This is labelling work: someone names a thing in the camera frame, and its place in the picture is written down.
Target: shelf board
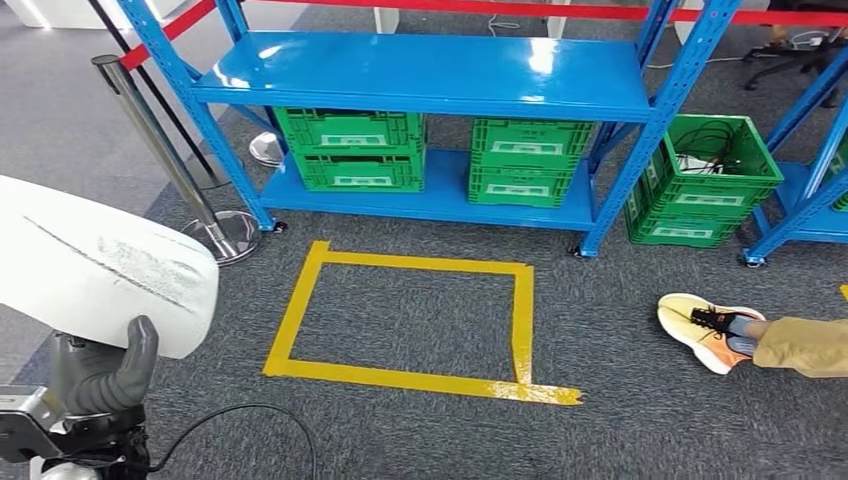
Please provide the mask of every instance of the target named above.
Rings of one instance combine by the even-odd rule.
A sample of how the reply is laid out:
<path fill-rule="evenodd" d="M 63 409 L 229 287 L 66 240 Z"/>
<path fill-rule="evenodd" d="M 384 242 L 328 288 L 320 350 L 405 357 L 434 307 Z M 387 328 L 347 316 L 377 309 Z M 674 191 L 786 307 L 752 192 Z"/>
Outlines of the shelf board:
<path fill-rule="evenodd" d="M 486 223 L 586 231 L 592 228 L 593 193 L 586 162 L 580 162 L 560 208 L 472 205 L 467 200 L 468 152 L 429 150 L 420 193 L 310 192 L 294 159 L 277 170 L 260 201 L 268 208 L 350 213 L 421 220 Z"/>
<path fill-rule="evenodd" d="M 800 163 L 780 163 L 778 166 L 784 180 L 777 187 L 777 198 L 783 211 L 789 212 L 810 177 L 810 168 Z M 837 212 L 830 207 L 823 208 L 815 217 L 807 220 L 801 229 L 793 232 L 791 237 L 811 242 L 848 243 L 848 213 Z"/>
<path fill-rule="evenodd" d="M 207 103 L 644 122 L 632 42 L 250 32 L 193 87 Z"/>

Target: shoe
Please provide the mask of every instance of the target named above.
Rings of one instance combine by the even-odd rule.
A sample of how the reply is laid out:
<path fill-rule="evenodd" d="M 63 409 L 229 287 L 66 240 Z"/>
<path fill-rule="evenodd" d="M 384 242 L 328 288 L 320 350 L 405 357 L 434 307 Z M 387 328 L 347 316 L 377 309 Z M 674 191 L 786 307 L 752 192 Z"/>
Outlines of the shoe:
<path fill-rule="evenodd" d="M 727 314 L 739 313 L 765 321 L 760 312 L 746 307 L 724 307 L 688 293 L 672 293 L 662 297 L 657 308 L 660 325 L 692 352 L 712 372 L 727 375 L 742 360 L 751 357 L 727 345 Z"/>

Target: yellow tape square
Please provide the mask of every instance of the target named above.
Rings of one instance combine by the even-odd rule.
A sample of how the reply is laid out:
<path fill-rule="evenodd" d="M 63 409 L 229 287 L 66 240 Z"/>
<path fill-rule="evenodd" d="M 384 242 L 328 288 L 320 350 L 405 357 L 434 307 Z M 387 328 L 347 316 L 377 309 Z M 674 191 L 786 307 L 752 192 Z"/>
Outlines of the yellow tape square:
<path fill-rule="evenodd" d="M 512 275 L 514 286 L 511 348 L 516 381 L 503 382 L 291 359 L 291 350 L 309 305 L 309 298 L 315 289 L 321 266 L 326 263 Z M 575 388 L 533 384 L 533 291 L 533 267 L 523 263 L 333 252 L 330 251 L 330 242 L 315 241 L 306 255 L 262 373 L 268 376 L 311 378 L 524 402 L 579 405 L 580 391 Z"/>

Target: office chair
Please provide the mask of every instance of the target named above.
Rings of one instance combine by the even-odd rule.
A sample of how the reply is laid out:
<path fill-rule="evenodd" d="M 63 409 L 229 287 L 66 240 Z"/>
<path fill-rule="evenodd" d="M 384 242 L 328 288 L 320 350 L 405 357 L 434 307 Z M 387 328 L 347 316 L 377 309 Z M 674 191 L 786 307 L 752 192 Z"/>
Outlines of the office chair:
<path fill-rule="evenodd" d="M 848 13 L 848 1 L 845 0 L 784 0 L 773 2 L 769 9 L 778 9 L 775 5 L 777 3 L 780 4 L 780 10 Z M 757 84 L 763 77 L 795 67 L 801 67 L 801 73 L 807 73 L 813 68 L 818 73 L 822 73 L 832 61 L 836 51 L 848 46 L 848 41 L 842 38 L 842 31 L 842 28 L 831 29 L 828 38 L 824 39 L 815 48 L 796 48 L 794 45 L 768 45 L 752 48 L 742 57 L 743 62 L 750 63 L 755 58 L 771 58 L 775 56 L 787 57 L 791 60 L 755 73 L 745 82 L 745 90 L 756 90 Z M 830 95 L 822 102 L 822 107 L 836 107 L 838 98 L 839 89 L 834 88 Z"/>

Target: white robotic cover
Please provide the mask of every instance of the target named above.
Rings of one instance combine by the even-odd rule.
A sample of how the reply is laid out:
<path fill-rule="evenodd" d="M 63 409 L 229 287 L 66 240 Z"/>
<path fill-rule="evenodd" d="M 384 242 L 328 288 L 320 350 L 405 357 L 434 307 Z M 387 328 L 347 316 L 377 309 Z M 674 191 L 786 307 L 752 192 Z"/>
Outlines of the white robotic cover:
<path fill-rule="evenodd" d="M 218 265 L 150 220 L 0 176 L 0 304 L 79 337 L 127 346 L 147 315 L 159 354 L 183 358 L 209 330 Z"/>

